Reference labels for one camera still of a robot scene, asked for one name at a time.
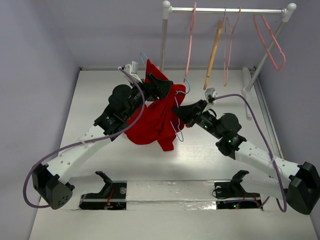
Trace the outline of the red t shirt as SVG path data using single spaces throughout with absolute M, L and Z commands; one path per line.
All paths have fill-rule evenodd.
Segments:
M 178 124 L 179 118 L 172 112 L 172 108 L 176 107 L 175 93 L 178 90 L 187 91 L 185 85 L 173 84 L 169 94 L 164 99 L 156 100 L 150 105 L 144 106 L 142 116 L 125 132 L 131 142 L 137 145 L 158 142 L 163 151 L 174 150 L 174 140 L 177 136 L 171 122 L 175 127 Z M 179 106 L 184 99 L 184 94 L 179 93 L 177 95 Z M 180 122 L 180 128 L 183 130 L 185 125 L 181 120 Z

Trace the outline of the blue wire hanger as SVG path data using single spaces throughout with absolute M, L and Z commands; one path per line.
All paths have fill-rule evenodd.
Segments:
M 147 60 L 149 59 L 148 56 L 144 53 L 144 52 L 141 52 L 140 53 L 140 59 L 142 61 L 142 64 L 145 68 L 145 70 L 147 69 Z M 177 95 L 178 94 L 183 94 L 183 95 L 187 95 L 190 90 L 191 90 L 191 86 L 190 86 L 190 81 L 188 80 L 188 78 L 184 75 L 183 76 L 183 81 L 187 83 L 187 91 L 182 91 L 182 90 L 176 90 L 175 91 L 175 96 L 174 96 L 174 99 L 175 99 L 175 104 L 176 104 L 176 107 L 179 107 L 180 104 L 178 102 L 178 99 L 177 99 Z M 178 140 L 180 142 L 183 142 L 184 141 L 184 135 L 182 133 L 182 129 L 181 129 L 181 121 L 180 119 L 178 119 L 178 124 L 177 126 L 175 127 L 173 122 L 171 121 L 171 126 L 172 126 L 172 129 L 174 130 L 175 132 L 175 135 L 176 137 L 178 138 Z

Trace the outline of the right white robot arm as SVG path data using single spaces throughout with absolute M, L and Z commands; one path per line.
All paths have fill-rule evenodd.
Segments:
M 206 110 L 207 102 L 199 100 L 190 105 L 173 107 L 172 112 L 187 128 L 198 125 L 218 139 L 216 146 L 226 157 L 245 163 L 262 172 L 259 179 L 249 178 L 247 170 L 240 170 L 230 181 L 235 196 L 246 192 L 282 199 L 303 215 L 310 215 L 320 199 L 320 176 L 316 167 L 304 162 L 298 164 L 271 156 L 239 135 L 241 125 L 233 113 L 217 118 Z

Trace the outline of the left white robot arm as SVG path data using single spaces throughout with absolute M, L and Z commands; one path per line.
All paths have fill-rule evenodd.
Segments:
M 53 210 L 63 207 L 72 197 L 75 186 L 69 182 L 75 171 L 102 147 L 110 144 L 134 124 L 128 120 L 142 116 L 146 102 L 168 96 L 173 82 L 147 74 L 148 81 L 130 77 L 130 85 L 120 84 L 108 98 L 108 105 L 93 125 L 76 143 L 46 156 L 31 169 L 33 188 Z

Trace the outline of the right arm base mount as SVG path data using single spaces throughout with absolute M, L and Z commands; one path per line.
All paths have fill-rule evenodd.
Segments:
M 216 198 L 218 210 L 259 209 L 262 205 L 259 193 L 247 192 L 241 186 L 247 170 L 238 171 L 231 180 L 214 183 L 211 195 Z

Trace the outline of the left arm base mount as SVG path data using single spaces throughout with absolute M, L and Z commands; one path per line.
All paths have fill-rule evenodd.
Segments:
M 104 172 L 96 171 L 103 179 L 104 185 L 97 193 L 86 193 L 80 198 L 81 210 L 126 210 L 127 182 L 112 181 Z

